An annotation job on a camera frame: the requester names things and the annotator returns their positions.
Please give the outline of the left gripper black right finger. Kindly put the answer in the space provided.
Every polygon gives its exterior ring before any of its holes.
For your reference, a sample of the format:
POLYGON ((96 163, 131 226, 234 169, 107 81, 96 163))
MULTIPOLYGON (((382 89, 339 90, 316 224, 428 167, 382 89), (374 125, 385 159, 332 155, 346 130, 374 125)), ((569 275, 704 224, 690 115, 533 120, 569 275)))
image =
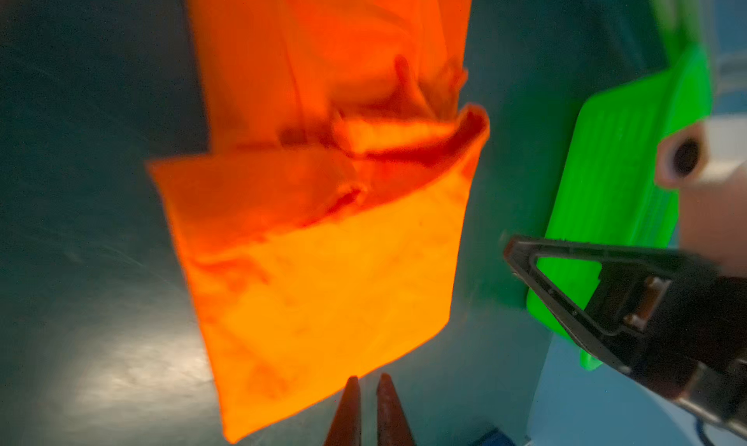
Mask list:
POLYGON ((416 445, 393 380, 387 373, 381 374, 377 385, 377 445, 416 445))

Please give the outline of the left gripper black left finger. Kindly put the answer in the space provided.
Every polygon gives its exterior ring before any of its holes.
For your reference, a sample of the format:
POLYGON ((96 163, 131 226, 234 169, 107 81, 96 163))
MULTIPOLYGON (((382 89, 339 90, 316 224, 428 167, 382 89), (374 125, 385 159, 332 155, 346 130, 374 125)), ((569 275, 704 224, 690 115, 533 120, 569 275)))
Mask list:
POLYGON ((361 391, 359 379, 352 376, 347 380, 342 391, 342 397, 323 445, 360 446, 361 430, 361 391))

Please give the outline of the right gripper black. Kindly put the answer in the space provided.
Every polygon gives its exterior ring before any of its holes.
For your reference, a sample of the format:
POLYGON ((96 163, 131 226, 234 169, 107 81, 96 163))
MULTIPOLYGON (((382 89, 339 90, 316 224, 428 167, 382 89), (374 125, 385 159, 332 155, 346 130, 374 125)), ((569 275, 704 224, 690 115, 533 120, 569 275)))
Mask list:
POLYGON ((504 250, 567 335, 706 425, 746 436, 746 280, 671 249, 515 235, 504 250))

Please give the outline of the green plastic basket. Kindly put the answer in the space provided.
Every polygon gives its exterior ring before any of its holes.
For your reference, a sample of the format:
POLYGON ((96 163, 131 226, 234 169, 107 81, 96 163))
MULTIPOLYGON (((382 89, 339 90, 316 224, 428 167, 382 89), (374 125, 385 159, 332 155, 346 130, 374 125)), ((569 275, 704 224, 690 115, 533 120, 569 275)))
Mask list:
POLYGON ((713 108, 698 0, 651 0, 667 67, 598 92, 583 105, 546 236, 664 248, 678 195, 655 183, 659 142, 713 108))

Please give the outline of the orange t shirt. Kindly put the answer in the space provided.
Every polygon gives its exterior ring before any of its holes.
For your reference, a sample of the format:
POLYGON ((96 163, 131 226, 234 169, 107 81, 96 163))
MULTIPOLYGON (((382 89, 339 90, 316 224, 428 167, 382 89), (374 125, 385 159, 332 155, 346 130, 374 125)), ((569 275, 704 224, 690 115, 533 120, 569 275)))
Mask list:
POLYGON ((486 111, 472 0, 185 0, 204 154, 148 171, 238 442, 443 329, 486 111))

